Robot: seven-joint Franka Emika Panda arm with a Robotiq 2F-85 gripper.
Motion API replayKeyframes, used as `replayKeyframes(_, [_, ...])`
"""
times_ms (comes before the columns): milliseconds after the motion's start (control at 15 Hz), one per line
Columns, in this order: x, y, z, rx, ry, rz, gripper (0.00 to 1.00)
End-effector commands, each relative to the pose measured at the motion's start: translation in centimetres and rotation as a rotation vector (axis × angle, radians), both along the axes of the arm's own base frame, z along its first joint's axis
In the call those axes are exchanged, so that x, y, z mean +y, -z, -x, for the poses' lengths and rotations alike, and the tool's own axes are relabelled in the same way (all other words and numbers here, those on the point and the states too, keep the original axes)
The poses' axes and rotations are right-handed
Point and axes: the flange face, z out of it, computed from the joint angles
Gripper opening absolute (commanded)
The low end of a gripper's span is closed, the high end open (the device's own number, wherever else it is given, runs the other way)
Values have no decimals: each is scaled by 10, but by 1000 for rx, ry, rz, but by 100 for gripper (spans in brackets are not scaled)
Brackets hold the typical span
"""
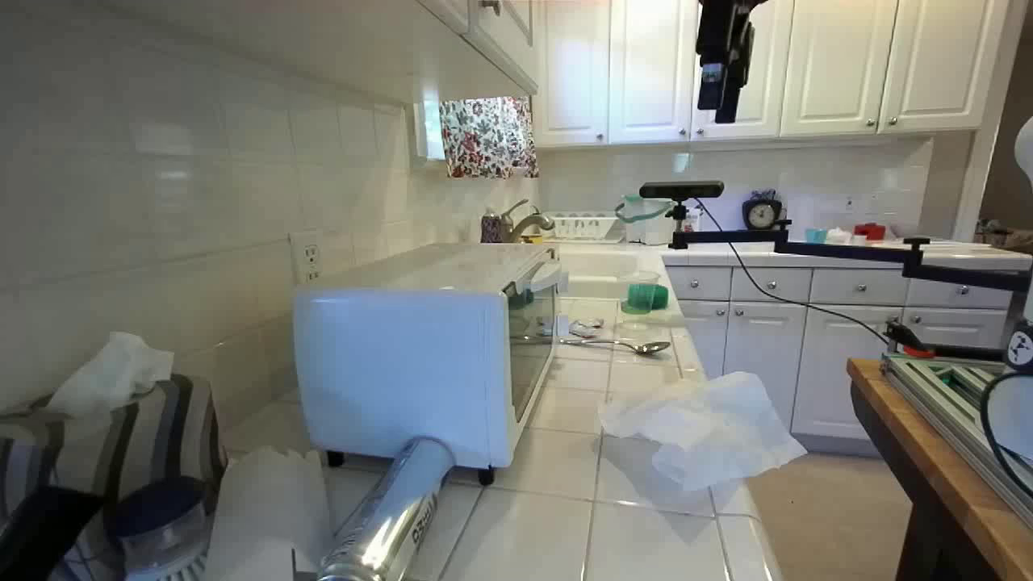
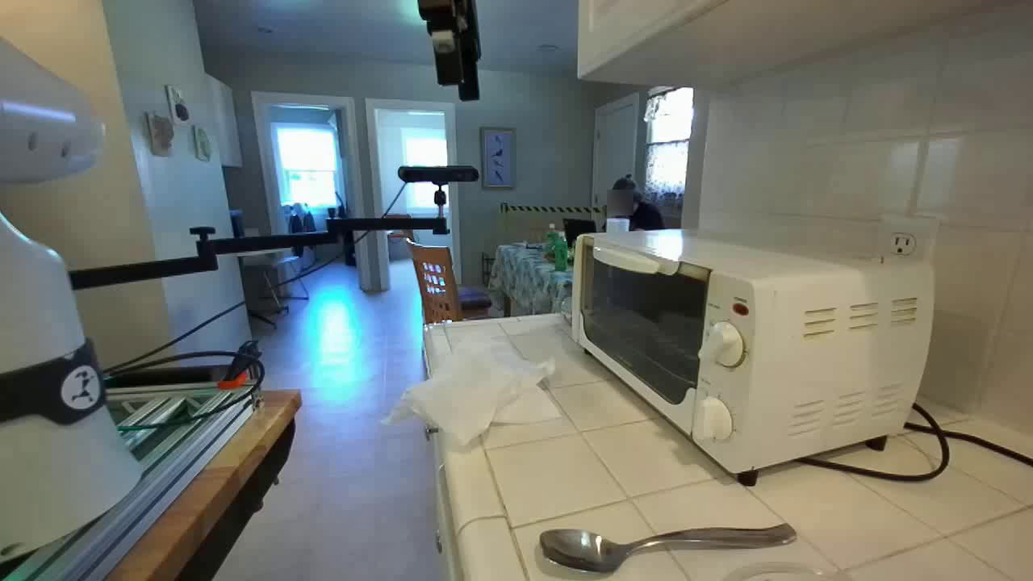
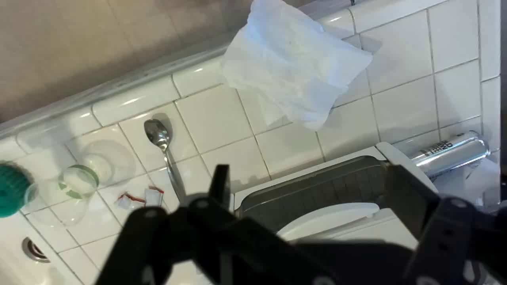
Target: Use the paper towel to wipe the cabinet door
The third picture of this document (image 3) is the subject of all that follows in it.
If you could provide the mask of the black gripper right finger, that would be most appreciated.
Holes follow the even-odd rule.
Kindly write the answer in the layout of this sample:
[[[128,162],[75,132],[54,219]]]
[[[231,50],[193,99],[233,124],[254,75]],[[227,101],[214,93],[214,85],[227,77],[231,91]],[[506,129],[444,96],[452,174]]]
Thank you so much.
[[[409,259],[406,285],[464,285],[467,261],[480,262],[496,280],[507,280],[507,213],[483,212],[460,197],[445,197],[425,226]]]

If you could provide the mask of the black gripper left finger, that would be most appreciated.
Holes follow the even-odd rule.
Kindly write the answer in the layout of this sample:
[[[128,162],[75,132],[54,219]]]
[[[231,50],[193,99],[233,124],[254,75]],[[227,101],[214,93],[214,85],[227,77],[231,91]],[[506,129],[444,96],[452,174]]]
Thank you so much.
[[[174,212],[132,212],[97,285],[165,285],[176,264],[192,261],[212,285],[339,285],[339,276],[252,218],[230,212],[230,166]]]

